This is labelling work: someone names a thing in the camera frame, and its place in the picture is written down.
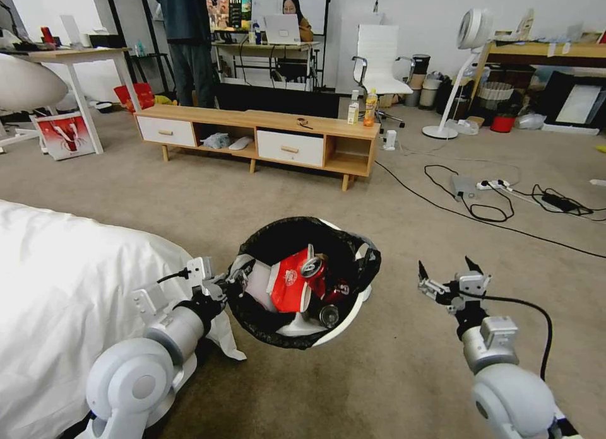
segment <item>white chair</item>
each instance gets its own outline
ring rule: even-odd
[[[360,25],[358,54],[352,58],[355,61],[353,79],[364,89],[365,94],[373,88],[377,95],[412,93],[412,89],[393,74],[393,66],[397,61],[404,59],[410,62],[409,78],[415,65],[415,61],[410,57],[398,56],[399,29],[398,26]],[[399,117],[379,110],[376,115],[379,122],[382,118],[393,119],[400,123],[400,128],[404,127],[404,121]]]
[[[0,112],[31,111],[51,107],[60,102],[68,92],[63,80],[46,67],[0,54]],[[41,133],[36,130],[17,129],[15,136],[8,134],[0,123],[0,153],[2,147],[26,139],[39,138],[44,151]]]

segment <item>floor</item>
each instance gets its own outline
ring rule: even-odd
[[[343,112],[347,103],[343,103]],[[442,163],[477,180],[535,182],[579,201],[606,207],[606,188],[589,179],[606,177],[606,155],[594,149],[603,137],[482,129],[443,143],[421,135],[437,124],[434,112],[395,107],[406,129],[401,149],[377,159],[410,188],[464,213],[423,174]],[[270,221],[295,215],[325,218],[368,236],[383,255],[373,294],[357,320],[338,339],[308,351],[272,348],[234,324],[248,360],[236,363],[213,350],[179,396],[157,436],[162,438],[449,438],[492,437],[470,401],[473,376],[466,367],[456,323],[416,288],[417,261],[441,281],[465,268],[468,255],[494,275],[490,293],[518,296],[543,306],[555,327],[547,381],[560,408],[585,437],[606,430],[606,295],[603,259],[540,242],[441,211],[413,196],[375,166],[367,180],[346,193],[331,175],[259,163],[254,175],[236,158],[181,150],[162,161],[158,146],[144,144],[125,112],[95,115],[105,147],[55,162],[35,141],[0,156],[0,197],[51,208],[103,223],[159,234],[193,255],[212,255],[225,269],[238,246]],[[411,150],[433,151],[434,156]],[[446,172],[435,168],[447,184]],[[547,214],[514,200],[507,226],[606,254],[603,223]],[[505,206],[493,192],[481,203]],[[528,308],[491,304],[520,328],[521,365],[537,372],[545,324]]]

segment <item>white drawer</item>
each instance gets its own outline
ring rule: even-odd
[[[300,165],[323,166],[324,137],[257,130],[259,156]]]
[[[196,147],[191,122],[143,116],[137,116],[137,121],[145,141]]]

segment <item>black trash bag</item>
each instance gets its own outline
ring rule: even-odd
[[[272,266],[309,243],[313,244],[315,253],[328,256],[331,273],[344,279],[350,287],[350,294],[338,304],[343,319],[351,312],[358,294],[379,272],[381,253],[370,240],[336,230],[317,218],[292,217],[274,221],[257,231],[240,246],[239,254],[248,254]],[[355,260],[356,251],[363,244],[367,244],[368,249],[363,258]],[[276,331],[291,323],[294,313],[269,312],[248,293],[228,295],[228,302],[234,317],[248,333],[280,348],[307,349],[331,331],[287,337]]]

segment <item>whiteboard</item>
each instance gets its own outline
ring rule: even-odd
[[[326,12],[326,0],[299,0],[301,12],[311,24],[311,30],[316,35],[324,35],[324,17]],[[282,13],[282,0],[252,0],[252,20],[256,20],[261,27],[263,17],[266,15],[277,15]]]

